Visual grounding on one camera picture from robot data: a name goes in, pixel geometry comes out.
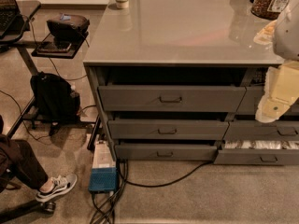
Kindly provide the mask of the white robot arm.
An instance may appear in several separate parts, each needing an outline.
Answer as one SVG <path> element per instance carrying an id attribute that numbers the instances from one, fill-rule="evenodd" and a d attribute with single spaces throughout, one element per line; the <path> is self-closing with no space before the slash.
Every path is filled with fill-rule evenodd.
<path id="1" fill-rule="evenodd" d="M 272 44 L 274 53 L 284 59 L 278 68 L 268 68 L 264 95 L 255 114 L 256 120 L 270 123 L 284 115 L 299 98 L 299 0 L 291 0 L 253 41 Z"/>

